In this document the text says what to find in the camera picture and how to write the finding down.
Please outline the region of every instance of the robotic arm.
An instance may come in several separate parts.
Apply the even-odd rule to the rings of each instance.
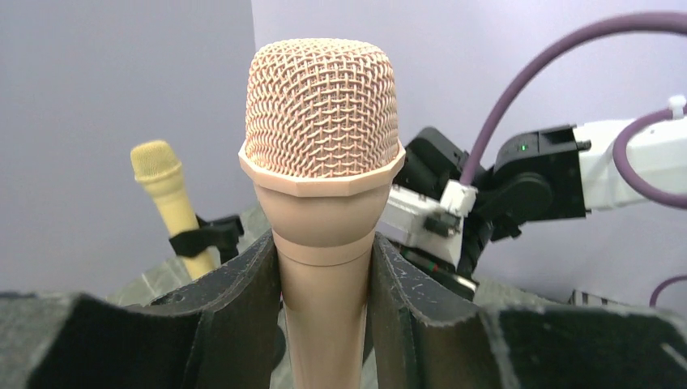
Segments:
[[[462,186],[467,153],[437,129],[424,128],[378,230],[403,256],[455,293],[472,299],[471,276],[489,241],[517,237],[528,221],[585,217],[649,201],[621,177],[612,158],[632,120],[591,122],[527,132],[506,141],[490,169]],[[687,119],[648,126],[628,144],[635,172],[667,192],[687,194]]]

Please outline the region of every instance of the black bracket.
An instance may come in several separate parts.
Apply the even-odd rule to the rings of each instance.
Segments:
[[[238,239],[244,234],[239,215],[211,221],[205,221],[199,216],[196,216],[196,219],[199,225],[197,229],[184,231],[169,238],[169,244],[176,255],[193,258],[213,246],[220,251],[222,264],[238,255]]]

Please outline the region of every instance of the black holder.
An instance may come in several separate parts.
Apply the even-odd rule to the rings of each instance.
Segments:
[[[238,255],[238,240],[244,229],[239,215],[205,221],[196,216],[199,227],[169,238],[176,255],[193,258],[209,247],[220,251],[220,262],[225,264]]]
[[[668,312],[476,306],[379,234],[369,282],[380,389],[687,386],[687,323]],[[0,387],[267,389],[280,291],[268,232],[149,306],[0,295]]]

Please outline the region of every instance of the yellow microphone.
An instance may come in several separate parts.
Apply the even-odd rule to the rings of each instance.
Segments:
[[[198,228],[198,219],[186,193],[181,162],[167,142],[153,140],[134,147],[131,166],[134,179],[151,196],[170,237]],[[182,259],[192,280],[215,270],[215,261],[207,250],[195,258]]]

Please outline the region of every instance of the table surface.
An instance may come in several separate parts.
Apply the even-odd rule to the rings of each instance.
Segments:
[[[241,222],[243,223],[245,234],[239,241],[239,252],[243,252],[270,228],[260,206],[252,207],[248,211],[241,213]],[[219,265],[219,255],[216,252],[215,260]],[[556,304],[556,302],[491,280],[479,279],[478,281],[480,282],[480,287],[477,289],[474,300],[478,305],[528,304],[531,306]],[[156,297],[180,288],[189,282],[191,282],[191,279],[184,268],[183,262],[177,257],[172,257],[144,272],[124,288],[106,297],[106,300],[120,306],[131,304],[145,305]],[[284,329],[284,312],[279,314],[279,325]],[[272,372],[270,388],[293,388],[288,353],[281,364]],[[361,378],[361,389],[372,388],[377,388],[377,365],[374,360],[374,351],[363,366]]]

